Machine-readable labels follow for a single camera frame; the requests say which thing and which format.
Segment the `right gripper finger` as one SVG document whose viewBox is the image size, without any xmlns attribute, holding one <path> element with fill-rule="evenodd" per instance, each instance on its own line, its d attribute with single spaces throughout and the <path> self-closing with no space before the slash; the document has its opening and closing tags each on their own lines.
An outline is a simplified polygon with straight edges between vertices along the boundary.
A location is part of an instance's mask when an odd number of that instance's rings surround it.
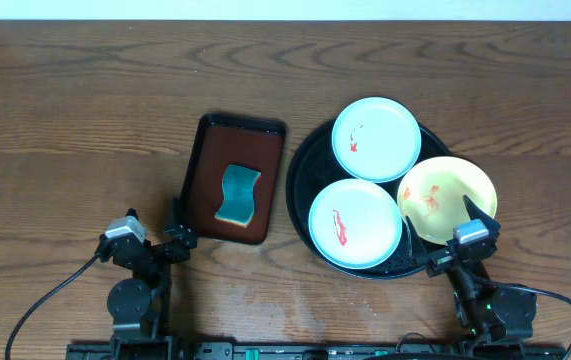
<svg viewBox="0 0 571 360">
<path fill-rule="evenodd" d="M 462 196 L 465 209 L 471 220 L 479 220 L 490 233 L 498 233 L 500 224 L 491 216 L 481 210 L 467 195 Z"/>
<path fill-rule="evenodd" d="M 415 259 L 417 257 L 423 256 L 426 251 L 422 238 L 418 235 L 415 226 L 408 216 L 405 217 L 405 222 L 409 233 L 408 257 L 410 259 Z"/>
</svg>

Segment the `yellow plate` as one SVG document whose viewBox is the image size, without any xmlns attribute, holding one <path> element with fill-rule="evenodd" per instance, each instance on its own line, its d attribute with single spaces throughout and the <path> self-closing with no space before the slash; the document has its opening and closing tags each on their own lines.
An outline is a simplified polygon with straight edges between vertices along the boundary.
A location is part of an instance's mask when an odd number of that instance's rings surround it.
<svg viewBox="0 0 571 360">
<path fill-rule="evenodd" d="M 418 163 L 405 174 L 397 203 L 420 238 L 443 245 L 453 238 L 454 227 L 470 220 L 465 196 L 485 214 L 496 215 L 497 194 L 488 175 L 470 161 L 439 156 Z"/>
</svg>

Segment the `green yellow sponge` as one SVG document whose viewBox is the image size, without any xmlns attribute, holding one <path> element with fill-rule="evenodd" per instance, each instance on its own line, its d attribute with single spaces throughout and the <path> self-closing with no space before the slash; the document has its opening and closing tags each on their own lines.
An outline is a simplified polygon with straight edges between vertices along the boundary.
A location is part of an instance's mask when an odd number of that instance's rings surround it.
<svg viewBox="0 0 571 360">
<path fill-rule="evenodd" d="M 230 164 L 222 177 L 223 201 L 215 218 L 246 228 L 255 213 L 254 189 L 260 177 L 257 170 Z"/>
</svg>

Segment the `light blue plate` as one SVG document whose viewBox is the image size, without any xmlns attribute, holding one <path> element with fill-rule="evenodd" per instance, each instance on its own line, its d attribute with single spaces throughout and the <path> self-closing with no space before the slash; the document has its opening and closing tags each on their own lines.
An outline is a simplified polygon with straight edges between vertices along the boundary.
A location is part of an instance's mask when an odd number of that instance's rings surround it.
<svg viewBox="0 0 571 360">
<path fill-rule="evenodd" d="M 315 197 L 308 230 L 317 250 L 331 263 L 362 270 L 383 263 L 395 252 L 404 225 L 396 202 L 381 186 L 343 179 Z"/>
<path fill-rule="evenodd" d="M 416 163 L 421 131 L 401 103 L 383 97 L 357 100 L 344 108 L 331 131 L 331 147 L 350 175 L 374 183 L 402 177 Z"/>
</svg>

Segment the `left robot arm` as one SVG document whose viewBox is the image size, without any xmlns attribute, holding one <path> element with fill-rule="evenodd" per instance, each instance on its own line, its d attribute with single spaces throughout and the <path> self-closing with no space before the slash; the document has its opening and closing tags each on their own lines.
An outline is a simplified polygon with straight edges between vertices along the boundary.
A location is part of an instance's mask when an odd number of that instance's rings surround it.
<svg viewBox="0 0 571 360">
<path fill-rule="evenodd" d="M 164 233 L 169 241 L 151 244 L 146 228 L 130 208 L 99 237 L 95 252 L 99 259 L 132 272 L 108 295 L 107 308 L 118 339 L 159 339 L 169 333 L 171 266 L 189 260 L 197 246 L 197 234 L 178 198 L 172 199 Z"/>
</svg>

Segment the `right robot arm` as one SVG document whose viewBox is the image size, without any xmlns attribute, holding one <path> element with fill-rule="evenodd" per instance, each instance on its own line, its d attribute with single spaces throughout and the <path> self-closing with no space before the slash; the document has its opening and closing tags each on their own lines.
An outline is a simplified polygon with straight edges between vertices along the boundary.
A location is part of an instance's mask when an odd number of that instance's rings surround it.
<svg viewBox="0 0 571 360">
<path fill-rule="evenodd" d="M 497 251 L 500 224 L 468 196 L 462 197 L 469 221 L 452 230 L 453 238 L 432 252 L 413 259 L 430 278 L 445 274 L 454 290 L 461 326 L 470 331 L 459 338 L 459 348 L 520 346 L 533 336 L 536 296 L 514 285 L 496 285 L 482 261 Z"/>
</svg>

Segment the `rectangular black brown tray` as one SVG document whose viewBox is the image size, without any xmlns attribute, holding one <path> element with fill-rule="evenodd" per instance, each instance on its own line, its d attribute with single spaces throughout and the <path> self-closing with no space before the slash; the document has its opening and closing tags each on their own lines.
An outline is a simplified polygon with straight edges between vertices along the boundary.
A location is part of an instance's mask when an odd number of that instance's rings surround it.
<svg viewBox="0 0 571 360">
<path fill-rule="evenodd" d="M 285 138 L 286 126 L 279 121 L 229 113 L 201 117 L 180 195 L 198 235 L 246 245 L 265 240 Z M 223 177 L 231 165 L 260 174 L 251 185 L 254 213 L 247 222 L 215 216 L 224 204 Z"/>
</svg>

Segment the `round black tray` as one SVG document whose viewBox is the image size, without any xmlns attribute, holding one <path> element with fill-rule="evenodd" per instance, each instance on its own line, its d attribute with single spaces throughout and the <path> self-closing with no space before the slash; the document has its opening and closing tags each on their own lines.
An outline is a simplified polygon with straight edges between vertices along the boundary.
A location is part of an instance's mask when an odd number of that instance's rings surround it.
<svg viewBox="0 0 571 360">
<path fill-rule="evenodd" d="M 394 253 L 382 263 L 366 269 L 349 269 L 332 263 L 314 245 L 309 233 L 308 217 L 316 196 L 326 186 L 343 179 L 347 173 L 336 160 L 331 146 L 334 122 L 329 121 L 314 130 L 299 146 L 290 163 L 286 178 L 286 201 L 290 219 L 301 240 L 309 250 L 327 265 L 343 273 L 365 279 L 398 279 L 425 269 L 414 265 L 408 257 L 409 233 L 404 229 Z M 438 244 L 424 239 L 426 253 L 438 250 Z"/>
</svg>

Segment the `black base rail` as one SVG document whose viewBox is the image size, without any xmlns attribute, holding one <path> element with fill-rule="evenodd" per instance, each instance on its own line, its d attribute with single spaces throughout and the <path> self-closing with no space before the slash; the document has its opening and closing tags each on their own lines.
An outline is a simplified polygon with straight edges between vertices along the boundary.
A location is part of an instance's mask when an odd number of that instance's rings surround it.
<svg viewBox="0 0 571 360">
<path fill-rule="evenodd" d="M 73 343 L 66 360 L 351 360 L 351 359 L 564 359 L 562 347 L 491 345 L 465 352 L 455 345 L 405 342 L 399 345 L 233 344 L 172 339 L 159 343 Z"/>
</svg>

